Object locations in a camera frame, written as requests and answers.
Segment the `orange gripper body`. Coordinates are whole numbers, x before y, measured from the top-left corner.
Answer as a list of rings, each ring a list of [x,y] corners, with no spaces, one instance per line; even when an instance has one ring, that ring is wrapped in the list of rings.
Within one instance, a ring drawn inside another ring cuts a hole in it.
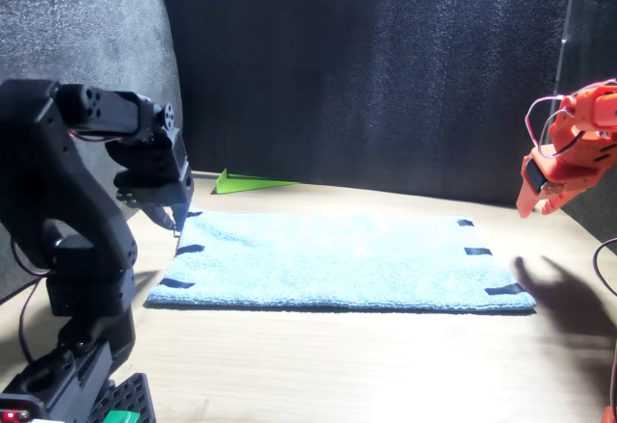
[[[546,145],[543,156],[537,147],[523,158],[523,188],[531,192],[578,192],[595,186],[616,163],[616,139],[583,139],[564,154]]]

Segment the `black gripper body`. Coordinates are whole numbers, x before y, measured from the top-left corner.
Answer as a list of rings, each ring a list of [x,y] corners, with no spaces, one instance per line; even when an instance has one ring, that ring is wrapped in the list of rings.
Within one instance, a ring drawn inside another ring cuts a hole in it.
[[[117,198],[133,204],[188,204],[193,195],[193,177],[189,170],[182,172],[179,179],[123,171],[116,175],[115,186],[118,189]]]

